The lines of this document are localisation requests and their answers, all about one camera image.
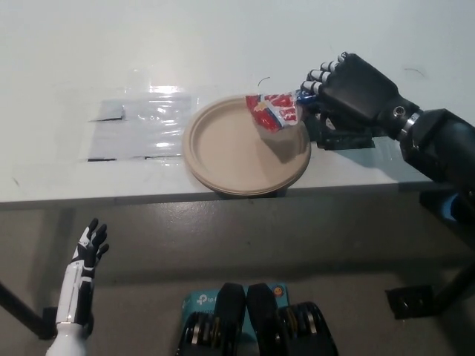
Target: snack bag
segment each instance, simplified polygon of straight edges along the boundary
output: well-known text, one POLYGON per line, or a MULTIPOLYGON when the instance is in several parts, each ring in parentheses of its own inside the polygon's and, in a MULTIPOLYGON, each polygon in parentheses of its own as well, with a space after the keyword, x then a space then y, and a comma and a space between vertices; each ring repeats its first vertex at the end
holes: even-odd
POLYGON ((297 125, 300 108, 295 104, 297 92, 276 95, 248 95, 247 108, 255 122, 270 132, 297 125))

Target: black joint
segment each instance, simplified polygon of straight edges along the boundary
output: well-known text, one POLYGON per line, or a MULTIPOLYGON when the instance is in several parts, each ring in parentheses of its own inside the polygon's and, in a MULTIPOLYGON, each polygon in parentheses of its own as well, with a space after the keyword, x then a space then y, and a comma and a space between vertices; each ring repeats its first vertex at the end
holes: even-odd
POLYGON ((377 121, 391 139, 397 139, 409 118, 418 110, 419 106, 397 95, 385 105, 377 121))

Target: plate rim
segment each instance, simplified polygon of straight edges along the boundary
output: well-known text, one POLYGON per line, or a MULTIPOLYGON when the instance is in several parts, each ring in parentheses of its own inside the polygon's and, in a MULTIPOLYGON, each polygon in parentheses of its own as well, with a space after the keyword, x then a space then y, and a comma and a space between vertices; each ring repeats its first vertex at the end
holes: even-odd
POLYGON ((197 124, 200 122, 200 120, 206 115, 207 112, 211 111, 212 109, 221 106, 223 104, 226 104, 227 102, 235 102, 235 101, 246 101, 246 97, 242 95, 234 95, 234 96, 227 96, 226 98, 219 99, 215 102, 212 102, 205 106, 204 108, 200 109, 198 112, 196 112, 192 118, 190 123, 186 126, 185 133, 183 135, 183 156, 185 158, 185 163, 188 166, 189 170, 193 174, 193 176, 204 186, 207 188, 213 190, 213 191, 219 191, 224 194, 231 194, 231 195, 237 195, 237 196, 242 196, 242 197, 251 197, 255 195, 261 195, 261 194, 268 194, 273 191, 277 191, 279 189, 282 189, 283 187, 286 187, 288 185, 293 184, 296 182, 302 174, 305 172, 307 169, 307 166, 310 161, 310 156, 312 153, 312 147, 310 144, 309 140, 309 135, 307 133, 307 130, 305 129, 305 125, 303 122, 299 122, 299 137, 301 140, 303 140, 305 145, 305 152, 302 153, 304 155, 304 161, 302 163, 302 166, 298 169, 298 171, 295 172, 294 175, 292 175, 289 179, 285 179, 283 182, 279 182, 276 185, 273 185, 272 187, 266 188, 266 189, 255 189, 255 190, 248 190, 248 191, 238 191, 238 190, 232 190, 232 189, 226 189, 223 186, 213 184, 213 182, 206 177, 206 175, 203 173, 205 171, 205 168, 202 168, 203 165, 201 165, 198 162, 197 157, 195 156, 194 150, 191 149, 192 147, 192 135, 195 132, 195 128, 197 127, 197 124))

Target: red wrapper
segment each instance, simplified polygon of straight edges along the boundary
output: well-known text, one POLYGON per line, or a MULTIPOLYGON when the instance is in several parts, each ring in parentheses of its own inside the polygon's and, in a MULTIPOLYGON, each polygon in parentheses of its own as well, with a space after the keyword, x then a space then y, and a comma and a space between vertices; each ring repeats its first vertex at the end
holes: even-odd
POLYGON ((248 95, 246 104, 254 120, 270 132, 298 123, 295 92, 277 95, 248 95))

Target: clear plastic sheet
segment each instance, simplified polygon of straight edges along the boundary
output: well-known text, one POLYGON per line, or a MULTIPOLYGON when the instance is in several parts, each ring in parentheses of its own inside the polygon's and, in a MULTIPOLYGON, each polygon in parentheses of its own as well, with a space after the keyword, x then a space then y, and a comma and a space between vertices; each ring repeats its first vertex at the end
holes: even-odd
POLYGON ((181 140, 197 97, 177 87, 153 87, 124 99, 105 100, 89 159, 163 159, 181 156, 181 140))

